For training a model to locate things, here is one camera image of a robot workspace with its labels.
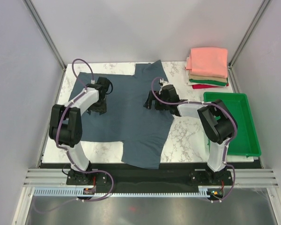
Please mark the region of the blue-grey t-shirt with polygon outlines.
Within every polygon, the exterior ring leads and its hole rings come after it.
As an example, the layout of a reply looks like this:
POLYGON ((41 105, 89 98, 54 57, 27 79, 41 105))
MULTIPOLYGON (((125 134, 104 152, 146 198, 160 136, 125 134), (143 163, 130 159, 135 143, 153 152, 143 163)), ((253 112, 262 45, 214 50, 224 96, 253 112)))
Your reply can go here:
POLYGON ((82 115, 82 141, 122 142, 122 162, 158 169, 174 118, 169 111, 149 110, 143 105, 153 79, 166 79, 161 61, 136 64, 134 75, 105 77, 113 84, 113 92, 106 99, 107 112, 82 115))

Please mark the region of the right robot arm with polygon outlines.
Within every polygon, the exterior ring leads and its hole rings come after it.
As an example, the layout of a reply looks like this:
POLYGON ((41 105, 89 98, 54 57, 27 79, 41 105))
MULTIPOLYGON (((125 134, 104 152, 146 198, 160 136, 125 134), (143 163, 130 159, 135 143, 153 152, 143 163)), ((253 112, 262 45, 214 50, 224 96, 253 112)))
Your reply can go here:
POLYGON ((221 170, 227 166, 226 156, 229 143, 237 134, 237 122, 220 99, 212 102, 195 102, 180 99, 173 85, 162 86, 159 91, 151 90, 144 107, 152 106, 159 111, 169 111, 178 117, 193 117, 201 121, 209 144, 207 165, 210 170, 205 172, 209 184, 217 184, 222 179, 221 170))

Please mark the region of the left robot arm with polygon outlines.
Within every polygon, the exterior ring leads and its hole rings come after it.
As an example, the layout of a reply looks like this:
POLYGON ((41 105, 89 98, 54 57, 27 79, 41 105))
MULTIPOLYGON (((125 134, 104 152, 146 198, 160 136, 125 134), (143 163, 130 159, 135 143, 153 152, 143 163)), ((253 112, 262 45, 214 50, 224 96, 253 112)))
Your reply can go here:
POLYGON ((100 115, 107 112, 106 97, 113 91, 113 84, 106 77, 99 77, 87 84, 82 91, 64 105, 52 107, 49 124, 49 137, 56 147, 65 151, 71 163, 71 169, 77 173, 82 184, 93 180, 91 162, 81 145, 82 120, 84 113, 100 115))

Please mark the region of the folded green t-shirt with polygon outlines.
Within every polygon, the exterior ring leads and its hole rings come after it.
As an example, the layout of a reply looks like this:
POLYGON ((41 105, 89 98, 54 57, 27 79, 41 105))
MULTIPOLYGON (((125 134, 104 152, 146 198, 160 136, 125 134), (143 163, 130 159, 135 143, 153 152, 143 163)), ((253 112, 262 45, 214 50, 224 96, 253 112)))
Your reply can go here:
POLYGON ((205 85, 220 86, 220 87, 229 85, 228 79, 226 80, 226 82, 219 82, 214 80, 194 80, 194 79, 190 79, 189 81, 191 83, 196 83, 196 84, 205 84, 205 85))

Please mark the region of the folded red t-shirt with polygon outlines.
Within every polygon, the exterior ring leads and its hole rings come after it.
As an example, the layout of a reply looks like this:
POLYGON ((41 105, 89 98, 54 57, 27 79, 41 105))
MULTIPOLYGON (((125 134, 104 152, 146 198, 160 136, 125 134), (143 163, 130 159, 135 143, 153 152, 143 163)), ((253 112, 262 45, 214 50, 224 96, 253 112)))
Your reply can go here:
POLYGON ((225 86, 213 86, 208 84, 193 84, 191 87, 194 90, 200 90, 200 89, 210 89, 210 88, 223 88, 223 87, 229 87, 229 84, 226 84, 225 86))

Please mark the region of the folded beige t-shirt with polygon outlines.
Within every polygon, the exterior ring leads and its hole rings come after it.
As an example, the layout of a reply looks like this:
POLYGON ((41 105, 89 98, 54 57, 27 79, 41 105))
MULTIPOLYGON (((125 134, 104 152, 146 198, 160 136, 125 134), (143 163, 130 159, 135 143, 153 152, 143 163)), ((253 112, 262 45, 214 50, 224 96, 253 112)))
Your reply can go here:
POLYGON ((228 78, 193 75, 191 72, 188 72, 188 77, 189 77, 189 79, 194 79, 194 80, 214 80, 214 81, 219 81, 219 82, 226 82, 226 80, 228 79, 228 78))

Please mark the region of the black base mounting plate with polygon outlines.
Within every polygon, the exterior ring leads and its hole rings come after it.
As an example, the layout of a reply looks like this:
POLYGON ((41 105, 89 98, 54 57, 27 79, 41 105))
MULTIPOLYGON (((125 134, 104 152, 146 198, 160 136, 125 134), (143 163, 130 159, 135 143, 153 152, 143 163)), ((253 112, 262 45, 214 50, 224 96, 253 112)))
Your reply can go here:
POLYGON ((221 169, 213 172, 206 163, 162 163, 158 169, 143 169, 128 164, 92 164, 83 173, 70 169, 65 173, 67 185, 104 185, 111 181, 107 175, 111 174, 115 185, 124 183, 145 184, 164 182, 166 184, 186 184, 188 186, 229 186, 233 179, 231 172, 221 169))

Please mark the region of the folded salmon pink t-shirt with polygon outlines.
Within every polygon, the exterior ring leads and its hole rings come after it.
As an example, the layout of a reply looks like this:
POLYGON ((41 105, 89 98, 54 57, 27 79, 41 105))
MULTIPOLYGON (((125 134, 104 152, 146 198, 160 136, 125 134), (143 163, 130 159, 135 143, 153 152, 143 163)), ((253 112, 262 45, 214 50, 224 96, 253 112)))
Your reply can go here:
POLYGON ((193 75, 227 78, 227 60, 228 50, 225 48, 192 48, 185 68, 193 75))

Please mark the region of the green plastic tray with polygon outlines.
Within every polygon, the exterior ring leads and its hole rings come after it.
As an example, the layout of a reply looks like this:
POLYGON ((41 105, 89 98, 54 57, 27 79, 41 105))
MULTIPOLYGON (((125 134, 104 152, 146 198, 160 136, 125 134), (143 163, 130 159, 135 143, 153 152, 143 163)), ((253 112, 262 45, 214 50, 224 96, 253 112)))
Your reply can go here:
POLYGON ((220 99, 237 122, 237 136, 229 144, 228 155, 259 157, 261 149, 257 138, 248 98, 243 93, 205 92, 204 100, 220 99))

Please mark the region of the left aluminium frame post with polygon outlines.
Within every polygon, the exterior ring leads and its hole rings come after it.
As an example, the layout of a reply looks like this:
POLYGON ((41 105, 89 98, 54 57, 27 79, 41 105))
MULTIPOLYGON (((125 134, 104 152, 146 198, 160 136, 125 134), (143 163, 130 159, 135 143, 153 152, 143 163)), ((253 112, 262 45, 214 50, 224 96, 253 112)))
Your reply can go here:
POLYGON ((33 4, 33 1, 31 0, 23 0, 24 5, 28 9, 32 19, 34 20, 35 24, 37 25, 39 31, 41 32, 45 42, 49 46, 51 52, 53 53, 55 59, 57 60, 59 66, 62 68, 63 71, 66 70, 67 66, 64 62, 64 60, 61 57, 61 54, 59 53, 51 35, 49 34, 41 16, 39 15, 35 5, 33 4))

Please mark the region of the aluminium frame post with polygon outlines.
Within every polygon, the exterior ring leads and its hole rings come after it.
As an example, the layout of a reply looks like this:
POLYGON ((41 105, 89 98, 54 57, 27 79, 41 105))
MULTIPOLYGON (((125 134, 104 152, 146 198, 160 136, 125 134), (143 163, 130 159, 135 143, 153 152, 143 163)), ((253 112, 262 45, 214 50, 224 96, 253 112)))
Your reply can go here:
POLYGON ((61 54, 59 53, 51 35, 49 34, 41 16, 39 15, 35 5, 33 4, 33 1, 31 0, 23 0, 24 5, 28 9, 32 19, 34 20, 35 24, 37 25, 39 31, 41 32, 45 42, 49 46, 51 52, 53 53, 55 59, 57 60, 59 66, 62 68, 63 71, 66 70, 67 66, 64 62, 64 60, 61 57, 61 54))
POLYGON ((271 4, 271 0, 263 0, 254 15, 249 27, 247 28, 240 44, 238 45, 235 53, 233 54, 230 62, 229 62, 229 69, 232 69, 234 64, 236 63, 237 59, 239 58, 242 50, 246 46, 247 42, 249 41, 250 37, 252 36, 253 32, 255 31, 258 23, 260 22, 261 18, 263 17, 264 13, 266 12, 267 8, 271 4))

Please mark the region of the right aluminium frame post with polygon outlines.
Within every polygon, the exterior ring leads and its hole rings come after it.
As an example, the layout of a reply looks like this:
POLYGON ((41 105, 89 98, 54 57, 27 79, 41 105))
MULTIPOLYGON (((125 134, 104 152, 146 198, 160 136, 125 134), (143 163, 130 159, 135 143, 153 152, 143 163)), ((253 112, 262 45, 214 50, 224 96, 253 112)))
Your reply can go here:
POLYGON ((246 46, 247 42, 249 41, 250 37, 252 36, 253 32, 255 31, 258 23, 260 22, 261 18, 263 17, 264 13, 266 12, 267 8, 271 4, 271 0, 263 0, 254 15, 249 27, 247 28, 240 44, 238 45, 235 53, 233 54, 230 62, 229 62, 229 69, 232 69, 234 64, 236 63, 237 59, 239 58, 242 50, 246 46))

